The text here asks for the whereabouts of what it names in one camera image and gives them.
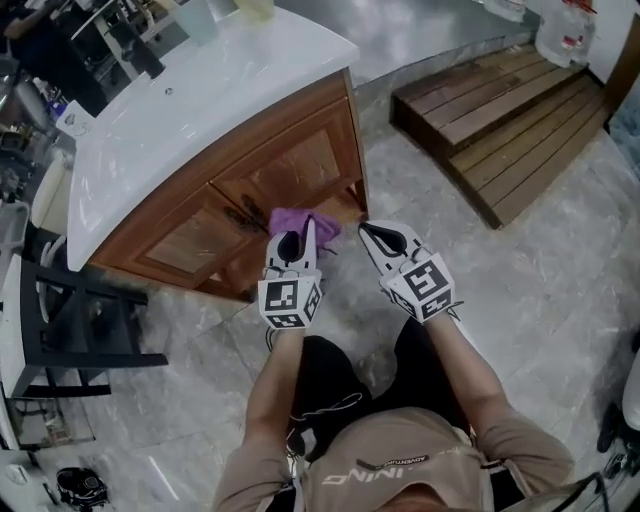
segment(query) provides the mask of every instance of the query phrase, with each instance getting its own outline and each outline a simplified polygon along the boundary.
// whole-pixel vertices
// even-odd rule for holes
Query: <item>faucet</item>
[[[164,64],[140,39],[131,25],[121,21],[111,27],[109,32],[122,47],[122,60],[130,62],[138,73],[146,71],[151,78],[155,78],[164,71]]]

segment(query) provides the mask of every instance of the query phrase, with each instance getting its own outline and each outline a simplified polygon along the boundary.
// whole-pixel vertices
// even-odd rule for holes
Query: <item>wall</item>
[[[527,7],[543,14],[548,2],[561,0],[527,0]],[[593,0],[596,15],[596,36],[589,51],[591,71],[606,82],[618,60],[631,26],[634,13],[640,13],[636,0]]]

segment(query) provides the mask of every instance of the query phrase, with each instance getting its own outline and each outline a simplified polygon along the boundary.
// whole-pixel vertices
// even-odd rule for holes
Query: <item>beige shirt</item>
[[[511,461],[534,493],[559,487],[573,468],[560,441],[514,413],[471,447],[439,415],[405,408],[373,414],[343,430],[301,476],[307,512],[372,512],[404,488],[431,486],[451,508],[482,510],[481,465]],[[229,457],[216,512],[254,512],[289,482],[287,460],[269,443],[244,445]]]

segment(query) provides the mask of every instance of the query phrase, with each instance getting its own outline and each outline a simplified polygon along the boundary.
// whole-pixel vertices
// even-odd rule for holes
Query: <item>cable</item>
[[[621,470],[620,470],[620,472],[616,475],[616,477],[613,479],[613,481],[612,481],[612,482],[611,482],[611,484],[609,485],[609,488],[608,488],[608,489],[606,489],[606,486],[605,486],[605,489],[606,489],[607,494],[608,494],[610,497],[613,497],[613,496],[615,495],[615,493],[618,491],[618,489],[620,488],[620,486],[622,485],[622,483],[623,483],[624,481],[626,481],[626,480],[629,478],[629,476],[630,476],[630,475],[629,475],[629,473],[627,473],[627,472],[624,470],[624,468],[623,468],[623,469],[621,469]],[[599,499],[599,498],[600,498],[600,496],[599,496],[599,495],[596,495],[596,497],[595,497],[593,500],[591,500],[591,502],[590,502],[588,505],[586,505],[586,506],[584,507],[584,510],[585,510],[585,511],[589,510],[589,509],[591,508],[591,506],[592,506],[596,501],[598,501],[598,499]]]
[[[566,510],[568,507],[573,505],[575,501],[580,496],[582,496],[582,493],[587,489],[587,486],[594,480],[597,482],[596,493],[600,495],[600,498],[602,498],[602,510],[603,512],[610,512],[607,487],[605,486],[604,478],[602,478],[602,475],[600,473],[592,473],[587,478],[576,482],[577,484],[579,484],[579,487],[563,503],[554,508],[552,512],[562,512],[563,510]]]
[[[267,344],[267,349],[269,352],[273,352],[273,337],[275,336],[276,330],[272,327],[267,327],[267,330],[264,333],[264,341]]]
[[[304,412],[302,413],[302,417],[300,418],[296,418],[295,416],[292,415],[291,419],[294,421],[301,422],[301,421],[304,421],[304,419],[309,416],[319,416],[320,414],[324,414],[327,412],[344,411],[345,409],[348,409],[349,407],[353,407],[354,405],[356,405],[360,400],[362,400],[362,393],[352,393],[349,396],[344,397],[342,400],[336,402],[331,407],[318,409],[316,411]]]
[[[447,308],[447,313],[449,313],[449,316],[455,318],[458,322],[460,322],[460,317],[458,316],[458,313],[455,311],[455,308],[457,308],[458,306],[462,306],[464,304],[463,300],[459,300],[457,302],[454,302],[453,304],[451,304],[451,306],[449,306]]]
[[[286,440],[286,450],[287,450],[287,457],[289,457],[293,463],[293,465],[295,466],[295,464],[298,462],[298,459],[300,458],[300,455],[298,455],[296,452],[294,452],[293,450],[291,450],[289,448],[289,438],[291,437],[291,435],[296,431],[295,427],[291,429],[291,431],[287,434],[287,440]]]

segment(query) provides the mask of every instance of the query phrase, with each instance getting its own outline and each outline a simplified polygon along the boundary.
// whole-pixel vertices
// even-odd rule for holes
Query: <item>tile floor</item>
[[[386,128],[367,141],[373,218],[411,224],[442,253],[475,345],[513,404],[567,443],[578,473],[601,468],[598,422],[619,395],[640,324],[640,182],[602,131],[531,208],[488,230],[432,161]],[[378,291],[353,226],[321,265],[326,296],[311,331],[344,348],[380,393],[404,315]],[[225,457],[242,435],[252,380],[267,357],[255,305],[153,291],[144,345],[165,368],[111,374],[113,394],[65,404],[79,437],[46,450],[53,474],[87,465],[111,510],[207,510]]]

